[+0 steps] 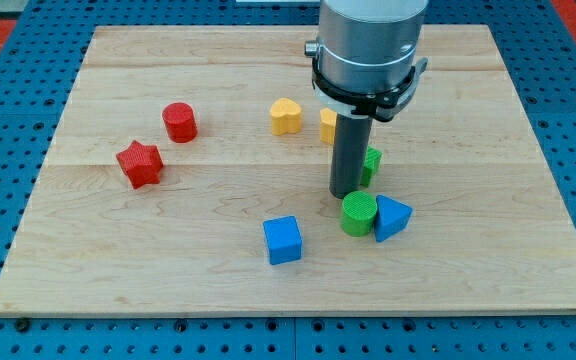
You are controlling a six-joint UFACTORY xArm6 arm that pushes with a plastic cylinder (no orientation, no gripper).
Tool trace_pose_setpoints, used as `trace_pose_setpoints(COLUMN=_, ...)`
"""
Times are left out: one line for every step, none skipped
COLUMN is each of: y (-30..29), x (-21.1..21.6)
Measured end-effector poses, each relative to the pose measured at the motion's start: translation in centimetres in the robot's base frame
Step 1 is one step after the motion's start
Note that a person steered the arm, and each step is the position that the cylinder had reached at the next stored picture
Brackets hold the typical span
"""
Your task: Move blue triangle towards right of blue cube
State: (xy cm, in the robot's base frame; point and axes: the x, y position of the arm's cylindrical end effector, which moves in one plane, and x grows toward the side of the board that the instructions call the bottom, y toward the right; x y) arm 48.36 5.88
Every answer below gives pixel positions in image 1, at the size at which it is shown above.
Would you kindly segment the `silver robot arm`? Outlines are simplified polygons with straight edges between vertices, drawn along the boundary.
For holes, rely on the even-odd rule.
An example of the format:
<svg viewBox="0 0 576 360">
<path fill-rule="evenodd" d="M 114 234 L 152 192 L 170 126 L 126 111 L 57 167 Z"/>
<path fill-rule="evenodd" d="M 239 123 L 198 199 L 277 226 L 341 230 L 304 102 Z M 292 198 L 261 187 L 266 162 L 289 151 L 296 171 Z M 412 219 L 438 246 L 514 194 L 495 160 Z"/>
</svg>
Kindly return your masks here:
<svg viewBox="0 0 576 360">
<path fill-rule="evenodd" d="M 389 91 L 412 67 L 428 0 L 322 0 L 318 32 L 305 56 L 334 86 Z"/>
</svg>

